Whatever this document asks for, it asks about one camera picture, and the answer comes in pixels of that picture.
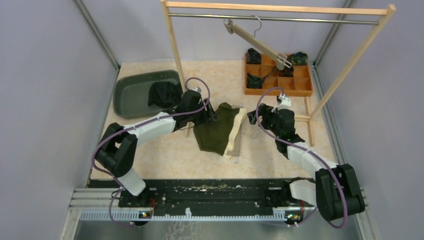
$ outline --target black cloth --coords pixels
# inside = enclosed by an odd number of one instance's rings
[[[149,107],[156,104],[162,109],[172,108],[180,103],[183,89],[181,83],[174,84],[169,81],[155,82],[148,91]]]

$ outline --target garment rack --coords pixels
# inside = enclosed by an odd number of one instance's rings
[[[315,145],[315,135],[313,128],[313,119],[320,112],[330,97],[345,80],[346,76],[353,69],[355,64],[361,58],[362,54],[367,50],[373,40],[377,37],[380,31],[384,28],[393,14],[396,12],[396,7],[389,4],[386,9],[375,8],[339,8],[339,7],[311,7],[311,6],[281,6],[281,5],[257,5],[257,4],[234,4],[234,3],[207,3],[207,2],[176,2],[160,0],[163,15],[165,18],[169,40],[171,42],[173,56],[179,75],[181,85],[184,86],[185,78],[183,67],[181,65],[180,53],[175,38],[172,17],[183,18],[215,18],[215,19],[243,19],[257,20],[253,16],[238,16],[238,15],[213,15],[213,14],[188,14],[188,13],[171,13],[171,8],[184,9],[218,9],[218,10],[248,10],[248,11],[269,11],[269,12],[286,12],[286,13],[310,13],[310,14],[344,14],[344,15],[371,15],[379,16],[377,21],[360,21],[360,20],[330,20],[330,19],[309,19],[309,18],[282,18],[282,17],[259,17],[261,21],[282,21],[282,22],[307,22],[307,23],[330,23],[330,24],[350,24],[350,25],[373,25],[362,44],[358,47],[350,60],[344,66],[339,76],[328,88],[322,99],[318,102],[315,109],[311,110],[309,97],[304,98],[306,115],[295,115],[296,121],[306,122],[309,136],[309,144]]]

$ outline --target gray wall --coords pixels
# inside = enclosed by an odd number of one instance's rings
[[[424,2],[358,0],[397,12],[330,99],[348,162],[383,239],[423,239]],[[328,86],[370,28],[343,26],[319,67]]]
[[[181,2],[258,4],[258,0],[184,0]],[[168,31],[159,0],[84,0],[118,61],[142,62],[173,59]],[[262,0],[264,5],[342,7],[345,0]],[[172,13],[252,15],[297,18],[334,18],[334,15],[278,13],[242,10],[172,8]],[[222,19],[173,18],[181,59],[238,60],[250,44],[231,35]],[[253,34],[259,22],[237,20],[237,25]],[[264,21],[256,37],[281,53],[306,52],[315,59],[330,31],[330,24]]]
[[[58,239],[115,70],[70,0],[0,1],[1,239]]]

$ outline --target wooden frame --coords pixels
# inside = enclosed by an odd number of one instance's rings
[[[256,5],[256,4],[232,4],[232,3],[206,3],[206,2],[174,2],[167,0],[160,0],[163,15],[165,17],[166,26],[169,33],[169,40],[171,42],[173,55],[175,58],[176,68],[179,74],[181,85],[184,86],[185,78],[183,67],[181,65],[180,54],[178,52],[177,41],[175,38],[174,28],[170,16],[169,8],[187,8],[187,9],[223,9],[223,10],[250,10],[250,11],[272,11],[272,12],[292,12],[292,13],[320,13],[320,14],[346,14],[346,15],[375,15],[380,16],[378,25],[375,25],[363,40],[362,44],[358,47],[356,52],[347,62],[346,66],[341,71],[340,75],[331,84],[330,88],[324,94],[322,99],[314,110],[311,111],[309,97],[305,97],[306,115],[296,115],[295,119],[301,122],[307,122],[307,129],[309,132],[309,143],[311,146],[315,145],[314,129],[312,121],[316,117],[324,105],[328,102],[330,97],[345,80],[349,72],[354,68],[355,64],[361,58],[362,54],[367,50],[373,40],[377,37],[380,31],[384,28],[393,14],[396,12],[396,7],[389,4],[386,9],[370,9],[370,8],[338,8],[338,7],[310,7],[310,6],[278,6],[278,5]]]

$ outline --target folded clothing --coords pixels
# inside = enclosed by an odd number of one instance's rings
[[[218,115],[218,121],[212,121],[207,124],[195,126],[193,128],[194,136],[200,150],[213,152],[231,159],[235,146],[235,139],[239,132],[243,119],[246,117],[246,108],[232,108],[226,102],[219,105],[215,113]]]
[[[180,103],[183,89],[181,83],[174,84],[169,81],[154,82],[148,91],[148,103],[150,107],[156,104],[162,109],[172,108]]]

